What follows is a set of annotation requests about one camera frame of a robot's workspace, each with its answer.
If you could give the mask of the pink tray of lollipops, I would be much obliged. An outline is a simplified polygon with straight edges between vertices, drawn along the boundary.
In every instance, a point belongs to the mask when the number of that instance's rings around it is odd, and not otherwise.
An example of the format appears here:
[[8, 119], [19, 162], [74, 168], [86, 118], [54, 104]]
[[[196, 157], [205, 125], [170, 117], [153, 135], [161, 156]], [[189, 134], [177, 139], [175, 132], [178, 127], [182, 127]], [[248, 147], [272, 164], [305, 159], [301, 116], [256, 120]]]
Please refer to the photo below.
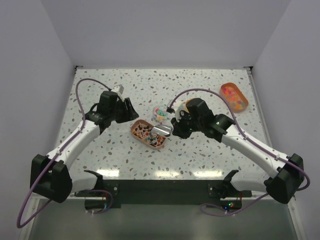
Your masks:
[[152, 133], [151, 130], [154, 126], [143, 119], [139, 119], [133, 123], [130, 128], [130, 133], [140, 143], [146, 145], [153, 150], [161, 149], [165, 142], [166, 137]]

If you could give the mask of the metal scoop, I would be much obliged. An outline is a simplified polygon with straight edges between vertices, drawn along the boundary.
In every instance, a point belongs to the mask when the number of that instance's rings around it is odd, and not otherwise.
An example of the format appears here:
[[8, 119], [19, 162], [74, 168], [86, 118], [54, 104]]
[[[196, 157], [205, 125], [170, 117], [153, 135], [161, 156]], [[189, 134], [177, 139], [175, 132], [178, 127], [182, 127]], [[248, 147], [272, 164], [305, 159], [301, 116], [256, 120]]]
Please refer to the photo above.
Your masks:
[[171, 133], [173, 132], [173, 127], [169, 125], [158, 124], [151, 129], [151, 132], [158, 136], [167, 138], [171, 136]]

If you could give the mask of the clear glass jar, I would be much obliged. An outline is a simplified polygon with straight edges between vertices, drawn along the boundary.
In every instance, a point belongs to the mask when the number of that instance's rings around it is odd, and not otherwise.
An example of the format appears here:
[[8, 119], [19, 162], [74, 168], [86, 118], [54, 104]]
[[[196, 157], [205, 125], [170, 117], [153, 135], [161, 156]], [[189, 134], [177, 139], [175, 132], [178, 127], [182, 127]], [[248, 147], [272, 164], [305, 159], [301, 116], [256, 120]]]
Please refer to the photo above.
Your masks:
[[159, 124], [167, 123], [170, 120], [167, 106], [165, 104], [158, 104], [152, 110], [152, 120]]

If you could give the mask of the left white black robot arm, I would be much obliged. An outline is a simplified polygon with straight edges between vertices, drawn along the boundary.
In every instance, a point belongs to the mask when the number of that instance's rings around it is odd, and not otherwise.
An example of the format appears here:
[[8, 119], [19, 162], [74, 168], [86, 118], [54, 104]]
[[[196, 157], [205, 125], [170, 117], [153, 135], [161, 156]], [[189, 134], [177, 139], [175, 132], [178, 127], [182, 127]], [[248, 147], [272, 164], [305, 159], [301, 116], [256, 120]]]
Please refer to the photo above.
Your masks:
[[122, 85], [100, 95], [84, 115], [76, 130], [47, 155], [36, 155], [31, 162], [30, 190], [57, 203], [64, 202], [71, 193], [87, 191], [99, 196], [104, 190], [103, 177], [87, 170], [85, 177], [71, 177], [70, 168], [83, 150], [100, 136], [112, 122], [118, 124], [138, 118], [131, 100], [122, 96]]

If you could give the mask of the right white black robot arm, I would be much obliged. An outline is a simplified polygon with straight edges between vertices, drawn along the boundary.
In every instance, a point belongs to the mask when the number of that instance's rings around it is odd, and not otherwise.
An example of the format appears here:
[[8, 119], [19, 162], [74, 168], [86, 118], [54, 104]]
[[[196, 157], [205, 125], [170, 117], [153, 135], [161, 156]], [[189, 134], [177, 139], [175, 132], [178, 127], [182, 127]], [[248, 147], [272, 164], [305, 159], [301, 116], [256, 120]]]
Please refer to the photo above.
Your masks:
[[265, 176], [246, 177], [238, 173], [223, 183], [223, 192], [230, 197], [239, 191], [256, 191], [269, 194], [279, 203], [287, 204], [305, 180], [301, 156], [291, 156], [277, 151], [243, 131], [225, 114], [214, 114], [201, 98], [168, 104], [174, 113], [171, 119], [172, 134], [188, 139], [192, 133], [201, 132], [207, 138], [229, 146], [258, 165]]

